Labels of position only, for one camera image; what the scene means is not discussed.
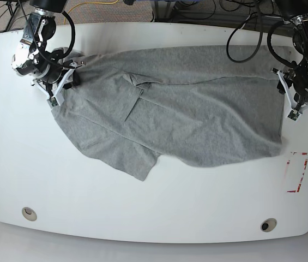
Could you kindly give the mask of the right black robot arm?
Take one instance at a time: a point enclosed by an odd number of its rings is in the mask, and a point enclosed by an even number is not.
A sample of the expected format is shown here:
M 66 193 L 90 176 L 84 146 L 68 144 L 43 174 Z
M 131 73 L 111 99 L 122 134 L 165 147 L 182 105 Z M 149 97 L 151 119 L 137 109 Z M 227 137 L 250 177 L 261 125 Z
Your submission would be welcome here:
M 75 39 L 76 29 L 71 17 L 65 12 L 66 1 L 30 1 L 35 10 L 24 15 L 26 25 L 23 36 L 13 55 L 11 66 L 19 76 L 32 76 L 31 85 L 36 86 L 51 107 L 64 103 L 62 90 L 78 86 L 81 83 L 76 72 L 83 62 L 76 62 L 69 57 Z M 46 51 L 47 41 L 56 31 L 55 14 L 62 14 L 71 26 L 71 41 L 66 50 Z

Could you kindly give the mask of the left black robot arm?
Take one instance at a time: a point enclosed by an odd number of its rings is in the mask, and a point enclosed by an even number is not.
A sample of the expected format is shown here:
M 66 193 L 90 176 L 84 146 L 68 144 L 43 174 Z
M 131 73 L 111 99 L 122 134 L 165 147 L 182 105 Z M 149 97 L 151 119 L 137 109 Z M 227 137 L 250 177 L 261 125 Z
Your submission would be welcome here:
M 279 77 L 279 92 L 285 94 L 289 102 L 287 117 L 297 121 L 308 109 L 308 1 L 276 1 L 275 4 L 282 21 L 270 28 L 267 46 L 272 56 L 287 67 L 285 72 L 275 68 L 272 71 Z M 292 43 L 303 57 L 300 63 L 285 60 L 272 47 L 271 38 L 274 31 L 286 23 L 294 26 Z

